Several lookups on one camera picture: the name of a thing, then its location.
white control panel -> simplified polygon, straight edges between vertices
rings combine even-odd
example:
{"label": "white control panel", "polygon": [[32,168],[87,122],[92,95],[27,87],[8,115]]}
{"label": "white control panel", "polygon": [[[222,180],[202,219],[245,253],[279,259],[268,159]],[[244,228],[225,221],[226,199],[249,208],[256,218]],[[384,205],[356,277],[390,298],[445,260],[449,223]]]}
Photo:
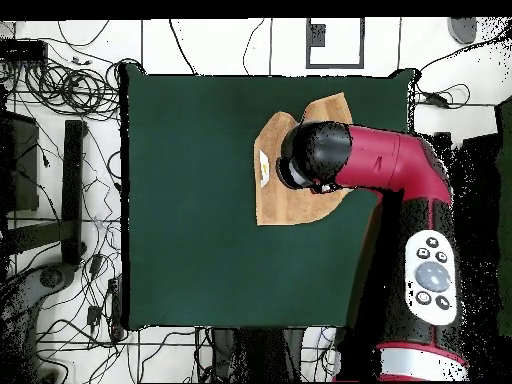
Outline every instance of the white control panel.
{"label": "white control panel", "polygon": [[455,257],[441,233],[424,230],[405,245],[405,301],[410,311],[432,325],[457,316]]}

control button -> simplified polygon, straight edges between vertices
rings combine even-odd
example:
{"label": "control button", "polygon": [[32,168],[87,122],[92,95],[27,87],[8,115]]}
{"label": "control button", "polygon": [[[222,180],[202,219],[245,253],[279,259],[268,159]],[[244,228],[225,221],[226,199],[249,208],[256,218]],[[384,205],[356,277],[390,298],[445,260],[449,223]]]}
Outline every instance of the control button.
{"label": "control button", "polygon": [[429,237],[427,239],[427,246],[432,247],[435,249],[437,246],[439,246],[439,242],[434,237]]}
{"label": "control button", "polygon": [[420,259],[428,259],[430,257],[430,252],[428,251],[428,249],[425,249],[424,247],[422,247],[421,249],[418,249],[418,251],[416,252],[416,255]]}
{"label": "control button", "polygon": [[416,281],[426,290],[436,293],[444,292],[450,287],[450,275],[437,262],[424,262],[416,268]]}
{"label": "control button", "polygon": [[436,259],[442,264],[445,264],[448,261],[448,256],[446,256],[443,252],[437,252]]}
{"label": "control button", "polygon": [[432,298],[427,292],[418,292],[416,300],[420,305],[428,305],[432,302]]}
{"label": "control button", "polygon": [[436,297],[436,304],[439,306],[443,311],[446,311],[450,308],[450,302],[448,302],[448,299],[444,296],[437,296]]}

red robot arm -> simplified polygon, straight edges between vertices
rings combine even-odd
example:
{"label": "red robot arm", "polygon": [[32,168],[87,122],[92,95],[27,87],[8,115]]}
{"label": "red robot arm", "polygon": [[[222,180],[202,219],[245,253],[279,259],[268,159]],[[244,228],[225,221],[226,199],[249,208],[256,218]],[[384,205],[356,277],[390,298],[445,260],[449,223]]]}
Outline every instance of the red robot arm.
{"label": "red robot arm", "polygon": [[[336,380],[467,379],[451,189],[431,146],[391,131],[307,123],[284,139],[277,173],[291,189],[379,193]],[[383,195],[390,192],[398,205]]]}

dark green cloth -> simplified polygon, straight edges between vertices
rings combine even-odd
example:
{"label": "dark green cloth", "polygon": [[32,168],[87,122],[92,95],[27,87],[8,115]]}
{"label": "dark green cloth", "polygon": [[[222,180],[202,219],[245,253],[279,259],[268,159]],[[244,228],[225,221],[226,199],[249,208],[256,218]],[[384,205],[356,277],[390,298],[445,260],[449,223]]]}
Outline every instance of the dark green cloth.
{"label": "dark green cloth", "polygon": [[254,141],[344,92],[354,124],[407,131],[413,70],[392,78],[144,76],[129,66],[131,329],[345,323],[373,194],[321,221],[256,226]]}
{"label": "dark green cloth", "polygon": [[501,176],[498,243],[498,281],[503,310],[498,314],[499,332],[512,337],[512,98],[498,108],[498,125],[503,146],[496,165]]}

wooden board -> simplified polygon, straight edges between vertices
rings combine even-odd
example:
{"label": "wooden board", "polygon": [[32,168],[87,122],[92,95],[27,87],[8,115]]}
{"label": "wooden board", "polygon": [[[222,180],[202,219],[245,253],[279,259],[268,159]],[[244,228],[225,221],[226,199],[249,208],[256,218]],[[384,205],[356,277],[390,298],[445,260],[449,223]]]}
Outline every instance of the wooden board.
{"label": "wooden board", "polygon": [[[343,93],[310,103],[304,121],[335,121],[352,124]],[[257,225],[296,225],[318,221],[329,215],[350,191],[313,194],[310,190],[290,190],[276,174],[281,142],[298,123],[285,112],[277,112],[267,122],[254,143]]]}

